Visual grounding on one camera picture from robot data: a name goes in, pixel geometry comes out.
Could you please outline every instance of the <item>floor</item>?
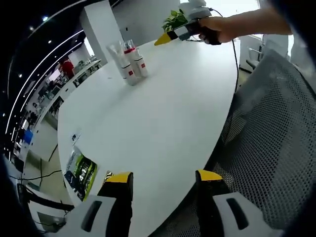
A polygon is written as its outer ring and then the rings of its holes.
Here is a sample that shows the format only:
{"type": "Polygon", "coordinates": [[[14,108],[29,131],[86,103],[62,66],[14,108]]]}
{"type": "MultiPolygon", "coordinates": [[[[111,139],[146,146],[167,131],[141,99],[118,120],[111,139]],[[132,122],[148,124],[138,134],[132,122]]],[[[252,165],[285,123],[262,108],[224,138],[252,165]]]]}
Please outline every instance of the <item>floor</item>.
{"type": "MultiPolygon", "coordinates": [[[[249,73],[244,72],[242,70],[239,71],[238,78],[238,88],[247,81],[249,77],[249,73]]],[[[42,164],[42,173],[43,175],[50,174],[55,170],[60,170],[60,162],[58,155],[58,147],[54,151],[49,162],[45,162],[42,164]]],[[[45,177],[42,180],[40,191],[51,195],[57,199],[60,199],[65,204],[72,204],[72,201],[68,195],[67,189],[64,185],[63,174],[61,172],[55,173],[49,177],[45,177]]]]}

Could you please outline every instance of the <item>white table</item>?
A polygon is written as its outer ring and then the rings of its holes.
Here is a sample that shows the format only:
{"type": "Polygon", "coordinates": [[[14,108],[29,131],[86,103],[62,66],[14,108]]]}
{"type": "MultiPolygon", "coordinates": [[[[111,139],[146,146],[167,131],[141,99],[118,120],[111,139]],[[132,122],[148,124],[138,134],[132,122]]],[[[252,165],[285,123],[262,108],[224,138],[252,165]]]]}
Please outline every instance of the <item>white table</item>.
{"type": "MultiPolygon", "coordinates": [[[[188,193],[220,136],[237,79],[232,43],[150,42],[140,51],[146,80],[129,86],[110,62],[71,94],[58,120],[62,170],[79,129],[76,145],[98,164],[90,194],[98,193],[107,170],[134,172],[130,237],[151,234],[188,193]]],[[[239,41],[236,51],[239,58],[239,41]]]]}

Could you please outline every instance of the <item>white pillar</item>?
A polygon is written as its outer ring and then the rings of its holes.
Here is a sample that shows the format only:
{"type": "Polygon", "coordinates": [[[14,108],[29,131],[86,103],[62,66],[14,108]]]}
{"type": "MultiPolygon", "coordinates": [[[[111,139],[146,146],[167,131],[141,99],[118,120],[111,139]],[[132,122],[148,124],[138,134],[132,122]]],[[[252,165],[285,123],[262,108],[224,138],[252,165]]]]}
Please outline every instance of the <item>white pillar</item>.
{"type": "Polygon", "coordinates": [[[109,1],[86,6],[80,15],[80,23],[95,56],[102,60],[103,65],[107,64],[112,58],[106,46],[118,40],[123,41],[109,1]]]}

